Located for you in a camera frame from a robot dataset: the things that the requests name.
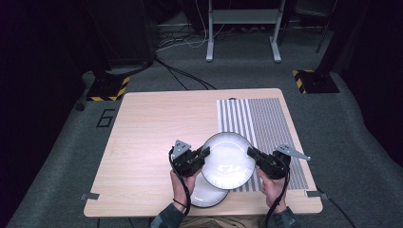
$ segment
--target sleeve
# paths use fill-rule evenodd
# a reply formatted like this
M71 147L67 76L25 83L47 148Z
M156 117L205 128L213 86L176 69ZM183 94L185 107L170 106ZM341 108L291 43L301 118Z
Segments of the sleeve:
M299 221L296 220L293 211L289 207L283 212L273 215L276 228L300 228L302 227Z
M149 228L177 228L184 217L185 215L171 203L152 220Z

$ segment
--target gray carpet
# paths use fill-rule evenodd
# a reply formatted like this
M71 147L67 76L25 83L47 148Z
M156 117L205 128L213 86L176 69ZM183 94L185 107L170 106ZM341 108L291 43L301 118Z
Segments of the gray carpet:
M205 62L206 43L158 51L165 62L191 73L218 89L276 87L282 90L314 180L350 216L356 227L403 227L403 169L368 132L355 98L332 73L340 93L300 94L293 69L315 69L329 42L316 54L319 35L288 30L280 47L282 63L275 64L263 32L228 34L216 42L214 62ZM178 75L189 89L204 89ZM83 76L87 89L93 76ZM183 90L158 63L130 78L126 92ZM8 227L96 227L97 219L83 214L103 156L111 127L96 127L105 109L114 118L121 101L84 102L71 110L58 141ZM304 227L349 227L328 200L317 215L298 215ZM132 218L146 227L148 218ZM101 227L131 227L128 218L102 218Z

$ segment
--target wooden table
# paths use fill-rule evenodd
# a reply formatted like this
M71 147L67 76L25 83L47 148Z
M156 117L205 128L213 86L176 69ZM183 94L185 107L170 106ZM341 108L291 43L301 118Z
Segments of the wooden table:
M154 217L172 201L168 151L176 140L193 149L217 134L217 100L278 98L294 147L302 152L282 92L276 88L125 94L84 213L90 218ZM301 160L309 190L316 190L306 161ZM211 208L192 207L189 216L265 215L260 192L230 192ZM303 189L289 190L287 204L296 214L322 210L320 198L307 198Z

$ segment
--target person's arm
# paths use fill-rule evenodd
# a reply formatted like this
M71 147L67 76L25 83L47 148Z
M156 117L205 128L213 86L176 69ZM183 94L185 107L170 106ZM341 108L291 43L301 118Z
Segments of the person's arm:
M177 228L183 219L183 212L178 210L174 203L170 203L152 220L150 228Z
M258 176L262 179L261 192L266 195L267 206L273 206L276 198L280 195L285 179L271 180L267 175L257 168ZM296 220L293 211L285 204L285 195L281 198L278 206L273 211L273 219L276 228L299 228L301 224Z
M189 190L189 194L192 195L195 189L196 177L202 170L200 169L193 176L183 178L184 184ZM173 170L170 172L172 190L174 192L173 202L170 203L161 213L156 216L150 224L150 228L177 228L183 221L185 214L183 211L186 209L187 204L186 194L184 193L181 181Z

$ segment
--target person's hand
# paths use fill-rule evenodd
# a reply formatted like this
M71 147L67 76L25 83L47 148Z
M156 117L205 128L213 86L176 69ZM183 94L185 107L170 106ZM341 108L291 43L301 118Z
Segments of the person's hand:
M263 180L261 184L261 192L266 195L266 204L271 207L276 200L276 198L281 194L282 188L284 187L285 179L271 180L267 175L258 167L256 168L258 176ZM285 195L281 198L278 206L275 208L273 213L280 213L284 211L287 206L285 204Z
M193 190L195 189L196 177L199 175L201 171L202 170L199 169L193 176L183 178L184 184L187 186L190 196L192 195ZM172 181L172 189L174 190L174 199L180 202L177 203L176 201L174 201L174 206L178 208L178 210L183 211L185 209L183 205L187 205L187 198L186 194L184 193L183 185L181 184L181 181L178 179L178 176L175 174L174 170L171 170L170 175Z

